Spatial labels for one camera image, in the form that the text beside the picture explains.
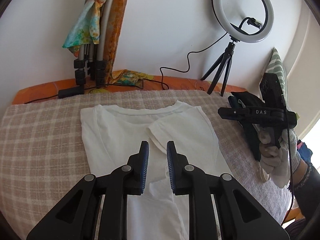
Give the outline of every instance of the teal fabric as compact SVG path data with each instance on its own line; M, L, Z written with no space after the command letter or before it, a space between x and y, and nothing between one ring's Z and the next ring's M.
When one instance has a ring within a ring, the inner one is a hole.
M267 73L274 73L278 76L282 92L286 103L288 104L288 90L287 90L287 73L282 65L281 58L278 51L274 48L269 65L266 69Z

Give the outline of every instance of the knit glove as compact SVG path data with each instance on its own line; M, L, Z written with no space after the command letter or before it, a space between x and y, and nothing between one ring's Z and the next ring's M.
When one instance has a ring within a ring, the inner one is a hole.
M289 130L290 151L292 161L292 173L300 164L300 155L297 152L297 136L293 130ZM261 153L260 166L267 174L270 174L273 182L279 187L286 186L290 179L289 146L287 130L283 130L280 138L280 148L271 145L271 136L265 130L259 132L259 150Z

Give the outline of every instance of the black sleeve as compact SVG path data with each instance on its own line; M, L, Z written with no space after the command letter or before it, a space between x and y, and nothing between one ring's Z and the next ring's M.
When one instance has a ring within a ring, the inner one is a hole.
M301 213L308 222L320 203L320 174L311 163L307 163L307 165L306 174L294 186L294 196L297 199Z

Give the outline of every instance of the beige checkered cloth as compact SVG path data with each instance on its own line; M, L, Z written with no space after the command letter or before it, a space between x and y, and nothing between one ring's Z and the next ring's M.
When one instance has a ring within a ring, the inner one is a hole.
M0 210L25 239L76 182L90 173L81 138L80 109L98 104L159 109L179 100L202 107L234 177L281 222L290 193L271 181L261 182L258 163L242 128L219 117L218 108L229 106L228 95L221 98L218 93L207 95L196 90L131 91L10 106L0 127Z

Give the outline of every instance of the ring light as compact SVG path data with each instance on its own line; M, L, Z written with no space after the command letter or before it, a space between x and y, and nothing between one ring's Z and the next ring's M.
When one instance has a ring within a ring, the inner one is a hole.
M222 8L222 0L212 0L212 7L218 22L220 23L222 28L230 34L230 36L234 37L239 41L247 43L256 43L264 40L270 34L274 22L274 12L270 0L261 1L266 11L266 20L261 30L254 34L247 34L244 31L239 30L239 28L232 25L228 21Z

